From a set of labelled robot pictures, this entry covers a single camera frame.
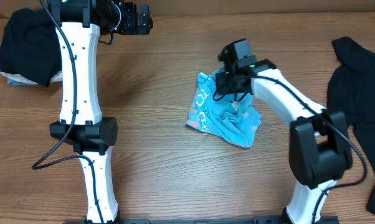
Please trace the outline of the light blue t-shirt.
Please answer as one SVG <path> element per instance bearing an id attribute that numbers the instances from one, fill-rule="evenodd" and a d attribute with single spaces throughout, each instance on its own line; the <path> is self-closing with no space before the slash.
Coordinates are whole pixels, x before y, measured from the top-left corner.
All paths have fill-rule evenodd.
<path id="1" fill-rule="evenodd" d="M 197 89 L 187 116 L 186 125 L 204 132 L 222 137 L 236 146 L 250 148 L 255 133 L 261 124 L 262 115 L 253 107 L 252 95 L 238 94 L 237 101 L 233 95 L 227 95 L 219 101 L 213 100 L 216 90 L 215 74 L 197 74 Z"/>

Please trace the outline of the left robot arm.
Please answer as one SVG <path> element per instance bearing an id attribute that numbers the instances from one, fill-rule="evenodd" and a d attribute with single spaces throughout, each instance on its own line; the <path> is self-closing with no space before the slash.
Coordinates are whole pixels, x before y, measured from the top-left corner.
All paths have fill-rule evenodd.
<path id="1" fill-rule="evenodd" d="M 150 8 L 126 1 L 48 1 L 62 64 L 62 107 L 50 135 L 73 147 L 85 179 L 84 223 L 120 223 L 112 182 L 112 150 L 118 136 L 114 117 L 104 117 L 97 90 L 97 47 L 103 35 L 148 35 Z"/>

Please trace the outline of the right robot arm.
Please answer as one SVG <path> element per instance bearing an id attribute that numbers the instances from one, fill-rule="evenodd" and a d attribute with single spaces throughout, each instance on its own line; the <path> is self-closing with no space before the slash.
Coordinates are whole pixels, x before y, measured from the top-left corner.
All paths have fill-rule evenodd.
<path id="1" fill-rule="evenodd" d="M 216 74 L 216 93 L 251 94 L 290 127 L 288 160 L 297 182 L 279 217 L 254 223 L 338 223 L 321 209 L 332 187 L 353 165 L 346 117 L 330 112 L 299 92 L 268 59 L 258 61 L 247 39 L 226 45 L 218 55 L 225 70 Z"/>

